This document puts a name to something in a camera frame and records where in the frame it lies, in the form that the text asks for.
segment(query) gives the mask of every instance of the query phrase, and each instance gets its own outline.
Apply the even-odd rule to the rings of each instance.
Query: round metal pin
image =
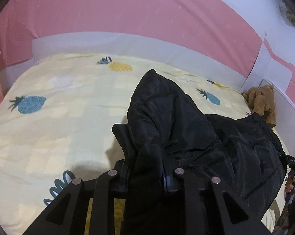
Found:
[[[81,181],[82,181],[81,179],[75,178],[75,179],[72,180],[72,183],[75,184],[75,185],[77,185],[77,184],[80,184]]]
[[[110,176],[115,176],[115,175],[117,175],[117,173],[118,173],[118,171],[115,169],[111,169],[110,171],[108,171],[108,175],[110,175]]]
[[[219,177],[212,177],[212,182],[213,182],[213,183],[220,183],[221,180],[220,180]]]
[[[176,168],[175,173],[178,175],[182,175],[184,173],[184,169],[183,168]]]

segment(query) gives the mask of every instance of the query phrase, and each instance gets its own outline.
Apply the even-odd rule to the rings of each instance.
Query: teddy bear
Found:
[[[251,113],[258,113],[271,128],[276,126],[276,104],[273,85],[252,87],[242,93]]]

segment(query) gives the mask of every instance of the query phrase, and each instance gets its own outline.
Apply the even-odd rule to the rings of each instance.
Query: black fabric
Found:
[[[286,174],[278,156],[283,150],[258,114],[239,120],[204,115],[174,82],[150,70],[127,118],[113,126],[131,169],[121,234],[169,234],[162,224],[178,220],[162,201],[164,156],[195,175],[220,177],[259,219],[277,196]]]

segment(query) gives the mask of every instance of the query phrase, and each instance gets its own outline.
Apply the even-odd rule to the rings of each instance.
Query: bed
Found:
[[[109,54],[48,57],[0,104],[0,224],[8,235],[22,234],[73,178],[94,179],[123,158],[111,128],[127,122],[133,91],[150,69],[177,83],[205,114],[249,115],[235,90],[166,64]],[[283,188],[262,219],[270,231]],[[123,206],[115,200],[116,234]]]

